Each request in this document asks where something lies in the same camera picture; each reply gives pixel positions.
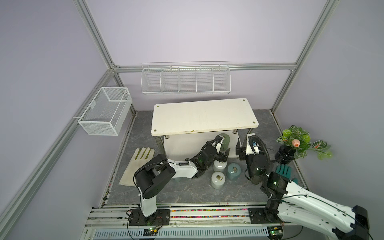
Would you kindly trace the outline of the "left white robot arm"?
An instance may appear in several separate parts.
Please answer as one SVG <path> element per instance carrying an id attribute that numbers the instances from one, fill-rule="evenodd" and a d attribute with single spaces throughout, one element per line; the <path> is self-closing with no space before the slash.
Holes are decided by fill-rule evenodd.
<path id="1" fill-rule="evenodd" d="M 140 211 L 145 218 L 157 211 L 157 194 L 171 179 L 194 179 L 202 176 L 213 164 L 226 162 L 231 148 L 230 137 L 221 133 L 207 141 L 191 159 L 174 161 L 164 154 L 158 154 L 148 163 L 138 168 L 133 175 L 134 186 L 139 191 Z"/>

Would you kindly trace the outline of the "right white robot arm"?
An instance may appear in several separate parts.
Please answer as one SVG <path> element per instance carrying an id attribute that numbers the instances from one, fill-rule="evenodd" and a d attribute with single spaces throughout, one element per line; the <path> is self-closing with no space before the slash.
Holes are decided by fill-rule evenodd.
<path id="1" fill-rule="evenodd" d="M 264 142 L 248 134 L 236 144 L 236 155 L 247 164 L 247 178 L 268 197 L 262 217 L 267 222 L 288 222 L 317 231 L 332 240 L 370 240 L 368 211 L 361 206 L 342 206 L 299 186 L 271 170 Z"/>

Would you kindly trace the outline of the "large white tea canister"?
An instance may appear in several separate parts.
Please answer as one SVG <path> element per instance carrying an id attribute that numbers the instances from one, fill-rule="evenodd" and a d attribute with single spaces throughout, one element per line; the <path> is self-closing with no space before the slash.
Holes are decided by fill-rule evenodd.
<path id="1" fill-rule="evenodd" d="M 214 172 L 211 176 L 211 185 L 214 189 L 221 189 L 226 182 L 226 176 L 222 172 Z"/>

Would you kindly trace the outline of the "small green tea canister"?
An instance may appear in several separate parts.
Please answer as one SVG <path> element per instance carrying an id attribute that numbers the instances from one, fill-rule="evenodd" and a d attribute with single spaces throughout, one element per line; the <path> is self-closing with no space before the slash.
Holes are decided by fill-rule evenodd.
<path id="1" fill-rule="evenodd" d="M 228 134 L 225 134 L 225 133 L 221 133 L 221 134 L 219 134 L 219 136 L 223 138 L 222 141 L 221 141 L 222 146 L 221 146 L 221 150 L 220 151 L 221 152 L 225 152 L 227 149 L 230 148 L 229 147 L 229 144 L 230 144 L 230 141 L 231 141 L 230 136 Z"/>

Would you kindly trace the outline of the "small white tea canister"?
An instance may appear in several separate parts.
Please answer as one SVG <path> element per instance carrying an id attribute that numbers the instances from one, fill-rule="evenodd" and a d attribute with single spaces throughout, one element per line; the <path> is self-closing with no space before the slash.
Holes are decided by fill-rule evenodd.
<path id="1" fill-rule="evenodd" d="M 218 160 L 215 160 L 213 163 L 213 170 L 215 172 L 221 172 L 224 173 L 227 167 L 227 162 L 219 162 Z"/>

